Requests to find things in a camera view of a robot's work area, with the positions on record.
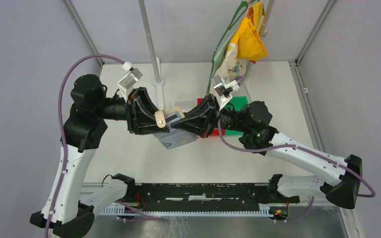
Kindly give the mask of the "tan leather card holder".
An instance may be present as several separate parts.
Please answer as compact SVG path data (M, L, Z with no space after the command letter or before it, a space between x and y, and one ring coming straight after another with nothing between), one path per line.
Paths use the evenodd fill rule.
M169 132L159 132L153 134L155 138L167 149L177 148L197 140L197 136L180 129L172 128L172 124L180 119L184 119L185 114L179 106L169 110L158 110L155 112L155 120L160 129L169 129Z

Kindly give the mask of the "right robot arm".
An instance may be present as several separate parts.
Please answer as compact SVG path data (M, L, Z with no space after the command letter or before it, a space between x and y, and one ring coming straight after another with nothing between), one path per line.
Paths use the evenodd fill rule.
M272 202L294 196L323 197L341 208L354 209L363 183L363 161L356 155L334 156L295 141L270 125L272 114L263 101L254 101L240 110L229 104L220 108L208 95L191 111L172 124L202 138L213 130L241 132L241 152L277 158L310 173L309 176L274 175L267 197Z

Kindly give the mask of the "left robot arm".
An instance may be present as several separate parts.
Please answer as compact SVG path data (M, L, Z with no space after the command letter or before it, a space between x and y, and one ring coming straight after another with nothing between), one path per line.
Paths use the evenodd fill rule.
M70 93L73 104L62 125L61 157L58 174L48 201L31 215L30 223L45 233L61 238L81 238L91 229L95 218L112 203L132 201L135 180L116 174L107 185L81 198L86 172L107 130L106 120L122 120L136 135L168 132L155 119L157 111L144 87L134 88L141 73L128 72L118 81L118 90L107 97L107 87L94 74L79 77Z

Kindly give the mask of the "red plastic bin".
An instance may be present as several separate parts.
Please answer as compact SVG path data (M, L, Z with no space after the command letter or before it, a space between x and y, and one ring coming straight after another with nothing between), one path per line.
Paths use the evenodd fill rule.
M199 105L202 102L202 100L203 100L202 98L197 98L196 104ZM215 128L213 132L211 133L211 136L219 136L220 134L225 135L226 130L222 129L221 131L219 131L217 128Z

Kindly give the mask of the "white stand pole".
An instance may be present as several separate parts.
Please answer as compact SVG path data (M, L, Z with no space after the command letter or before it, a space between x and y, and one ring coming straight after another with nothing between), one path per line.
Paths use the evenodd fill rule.
M146 41L148 44L148 50L150 55L150 61L153 67L154 73L154 81L153 84L156 89L156 105L159 109L165 108L165 100L164 100L164 80L161 77L161 69L160 69L160 60L156 56L155 48L153 44L152 34L150 30L149 20L147 16L146 6L144 0L138 0L139 10L143 22L143 27L145 31Z

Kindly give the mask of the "patterned white cloth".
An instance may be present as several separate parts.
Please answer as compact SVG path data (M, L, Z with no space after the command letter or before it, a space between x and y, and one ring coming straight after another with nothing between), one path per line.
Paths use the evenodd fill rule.
M236 43L229 40L214 55L213 70L210 78L220 76L226 84L237 81L241 87L245 81L245 75L249 61L238 59L238 47Z

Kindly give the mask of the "yellow cloth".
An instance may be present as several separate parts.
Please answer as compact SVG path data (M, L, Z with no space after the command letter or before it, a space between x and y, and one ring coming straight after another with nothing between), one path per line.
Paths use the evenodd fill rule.
M268 56L268 52L260 37L260 25L263 18L263 2L250 6L245 17L231 38L238 47L238 59L258 61Z

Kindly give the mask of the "green clothes hanger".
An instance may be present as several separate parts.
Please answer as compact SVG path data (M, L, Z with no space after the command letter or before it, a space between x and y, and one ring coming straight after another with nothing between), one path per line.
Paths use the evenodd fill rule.
M244 15L246 15L246 12L249 10L250 6L254 3L258 3L259 0L243 0L237 7L236 11L234 12L234 15L226 27L225 32L221 36L218 44L215 47L214 53L212 55L211 59L211 70L209 74L209 81L207 84L205 95L207 95L210 92L211 82L210 79L212 79L217 72L218 68L222 64L225 54L226 54L226 47L228 46L231 36L228 37L228 35L232 35L231 31L234 29L235 25L242 19Z

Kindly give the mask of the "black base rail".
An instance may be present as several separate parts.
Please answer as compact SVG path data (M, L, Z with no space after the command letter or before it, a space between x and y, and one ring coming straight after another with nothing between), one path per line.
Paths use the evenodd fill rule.
M121 199L146 212L245 212L260 205L299 203L266 183L136 183Z

